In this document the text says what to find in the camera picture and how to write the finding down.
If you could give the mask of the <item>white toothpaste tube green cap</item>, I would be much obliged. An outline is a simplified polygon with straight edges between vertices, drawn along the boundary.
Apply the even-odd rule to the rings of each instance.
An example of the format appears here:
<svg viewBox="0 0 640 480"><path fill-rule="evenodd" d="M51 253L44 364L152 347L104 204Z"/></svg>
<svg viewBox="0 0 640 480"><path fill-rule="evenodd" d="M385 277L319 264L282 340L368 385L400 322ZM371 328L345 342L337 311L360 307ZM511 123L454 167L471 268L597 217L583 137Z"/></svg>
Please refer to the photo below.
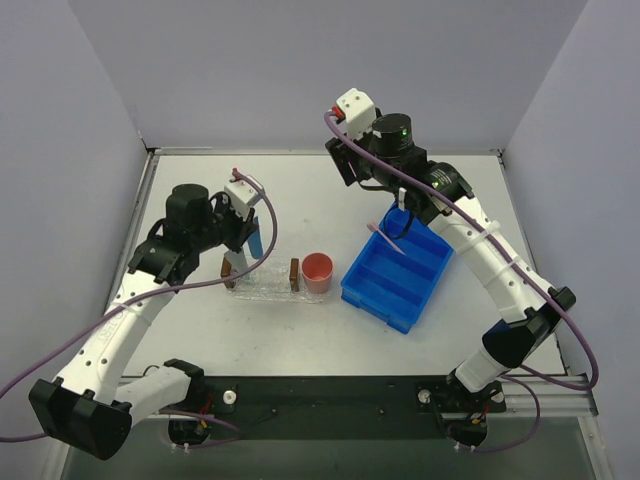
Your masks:
<svg viewBox="0 0 640 480"><path fill-rule="evenodd" d="M221 277L226 282L235 282L242 278L248 269L248 262L243 250L234 252L228 250L223 255Z"/></svg>

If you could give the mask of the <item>clear acrylic toothbrush holder rack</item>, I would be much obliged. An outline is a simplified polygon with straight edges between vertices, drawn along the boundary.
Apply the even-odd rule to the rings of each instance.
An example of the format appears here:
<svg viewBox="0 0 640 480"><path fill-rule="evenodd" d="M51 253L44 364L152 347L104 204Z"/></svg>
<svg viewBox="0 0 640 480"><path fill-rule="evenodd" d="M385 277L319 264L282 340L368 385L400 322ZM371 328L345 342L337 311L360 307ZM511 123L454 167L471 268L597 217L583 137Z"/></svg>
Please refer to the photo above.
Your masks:
<svg viewBox="0 0 640 480"><path fill-rule="evenodd" d="M224 282L225 288L236 296L276 297L299 293L300 281L293 274L294 259L268 259L260 267L237 279Z"/></svg>

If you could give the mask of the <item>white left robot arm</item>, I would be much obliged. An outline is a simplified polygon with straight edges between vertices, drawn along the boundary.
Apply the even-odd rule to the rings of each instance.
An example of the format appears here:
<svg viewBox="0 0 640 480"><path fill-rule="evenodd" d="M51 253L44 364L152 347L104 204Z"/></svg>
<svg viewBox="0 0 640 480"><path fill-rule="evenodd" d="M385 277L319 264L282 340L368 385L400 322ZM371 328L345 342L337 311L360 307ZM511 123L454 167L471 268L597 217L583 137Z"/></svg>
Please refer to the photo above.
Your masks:
<svg viewBox="0 0 640 480"><path fill-rule="evenodd" d="M135 249L106 321L52 381L39 380L29 401L45 434L100 460L113 457L134 425L159 410L193 411L204 402L204 371L166 361L146 378L120 383L148 329L198 268L202 253L239 253L257 226L263 194L253 178L229 181L215 194L198 184L172 189L165 215Z"/></svg>

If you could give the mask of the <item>pink plastic cup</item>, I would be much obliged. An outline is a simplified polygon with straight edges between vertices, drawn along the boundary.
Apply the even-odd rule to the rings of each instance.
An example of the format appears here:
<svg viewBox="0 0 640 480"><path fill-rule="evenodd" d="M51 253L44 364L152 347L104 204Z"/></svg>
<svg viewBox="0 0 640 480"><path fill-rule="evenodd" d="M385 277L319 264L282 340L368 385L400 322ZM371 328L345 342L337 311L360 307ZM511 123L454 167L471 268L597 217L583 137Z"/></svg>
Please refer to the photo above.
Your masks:
<svg viewBox="0 0 640 480"><path fill-rule="evenodd" d="M307 289L312 294L325 294L328 292L332 275L332 259L321 252L307 255L301 264L301 272Z"/></svg>

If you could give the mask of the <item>blue toothpaste tube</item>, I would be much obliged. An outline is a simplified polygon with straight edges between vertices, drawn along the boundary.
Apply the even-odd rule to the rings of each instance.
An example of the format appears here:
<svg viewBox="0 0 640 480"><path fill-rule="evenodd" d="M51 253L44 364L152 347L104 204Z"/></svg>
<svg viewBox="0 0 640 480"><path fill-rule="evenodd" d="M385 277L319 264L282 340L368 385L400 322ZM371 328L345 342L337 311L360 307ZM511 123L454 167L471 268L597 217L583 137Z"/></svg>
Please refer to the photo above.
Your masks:
<svg viewBox="0 0 640 480"><path fill-rule="evenodd" d="M255 225L255 230L249 236L247 244L252 258L258 260L264 254L258 216L253 218L253 224Z"/></svg>

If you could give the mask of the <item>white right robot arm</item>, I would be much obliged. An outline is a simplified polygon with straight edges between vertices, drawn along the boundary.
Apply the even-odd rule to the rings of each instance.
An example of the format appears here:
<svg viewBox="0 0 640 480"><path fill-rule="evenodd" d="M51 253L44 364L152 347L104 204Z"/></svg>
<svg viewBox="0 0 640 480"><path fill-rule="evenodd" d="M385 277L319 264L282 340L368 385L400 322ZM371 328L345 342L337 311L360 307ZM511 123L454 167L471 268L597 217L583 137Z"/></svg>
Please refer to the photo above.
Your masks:
<svg viewBox="0 0 640 480"><path fill-rule="evenodd" d="M335 110L326 112L334 136L325 147L345 184L375 180L410 219L453 249L493 300L498 322L448 376L460 396L482 394L555 334L576 302L574 293L554 287L517 254L460 172L414 144L408 116L375 114L357 140L340 131L340 121Z"/></svg>

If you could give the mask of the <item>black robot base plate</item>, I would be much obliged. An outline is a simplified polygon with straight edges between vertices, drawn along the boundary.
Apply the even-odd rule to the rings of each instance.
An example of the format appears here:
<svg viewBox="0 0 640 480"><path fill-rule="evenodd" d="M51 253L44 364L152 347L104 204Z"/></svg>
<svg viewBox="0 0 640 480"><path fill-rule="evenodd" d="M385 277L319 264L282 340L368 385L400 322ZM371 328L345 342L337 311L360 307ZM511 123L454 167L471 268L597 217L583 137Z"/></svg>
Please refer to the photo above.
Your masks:
<svg viewBox="0 0 640 480"><path fill-rule="evenodd" d="M506 410L494 381L465 394L443 375L206 376L174 404L166 430L179 447L233 440L426 440L449 423L481 443L486 417Z"/></svg>

